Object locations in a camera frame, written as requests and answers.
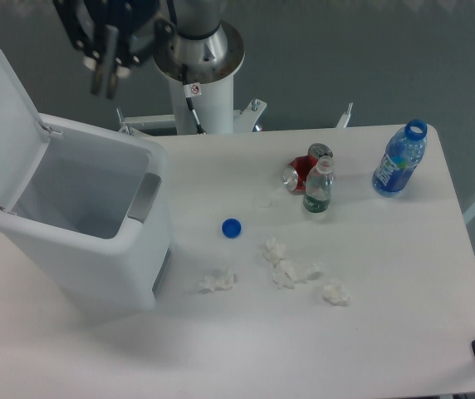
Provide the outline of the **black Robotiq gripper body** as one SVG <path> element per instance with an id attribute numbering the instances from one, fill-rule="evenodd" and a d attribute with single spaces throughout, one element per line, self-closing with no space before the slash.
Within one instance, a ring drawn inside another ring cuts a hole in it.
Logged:
<path id="1" fill-rule="evenodd" d="M 135 34 L 160 10 L 160 1 L 84 1 L 83 3 L 94 23 L 91 49 L 86 55 L 97 64 L 104 61 L 106 54 L 107 27 L 118 30 L 123 22 L 132 20 L 135 23 Z"/>

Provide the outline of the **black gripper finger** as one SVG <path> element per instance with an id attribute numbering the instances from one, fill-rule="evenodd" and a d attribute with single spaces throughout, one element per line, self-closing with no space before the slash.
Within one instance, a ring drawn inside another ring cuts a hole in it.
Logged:
<path id="1" fill-rule="evenodd" d="M 53 1 L 71 45 L 94 62 L 91 94 L 114 96 L 118 85 L 118 28 L 112 24 L 113 1 Z"/>
<path id="2" fill-rule="evenodd" d="M 120 67 L 130 69 L 147 62 L 161 47 L 164 47 L 175 33 L 174 25 L 163 18 L 157 18 L 153 25 L 153 39 L 141 49 L 132 52 L 130 39 L 135 32 L 135 23 L 130 20 L 118 27 L 118 38 L 113 52 L 113 63 L 106 88 L 106 98 L 113 99 L 118 86 Z"/>

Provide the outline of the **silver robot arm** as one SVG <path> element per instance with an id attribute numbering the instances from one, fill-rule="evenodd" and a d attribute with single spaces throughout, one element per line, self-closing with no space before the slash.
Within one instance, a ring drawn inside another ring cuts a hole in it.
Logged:
<path id="1" fill-rule="evenodd" d="M 93 67 L 91 93 L 115 96 L 120 73 L 154 60 L 182 83 L 213 83 L 244 58 L 224 1 L 55 1 L 71 45 Z"/>

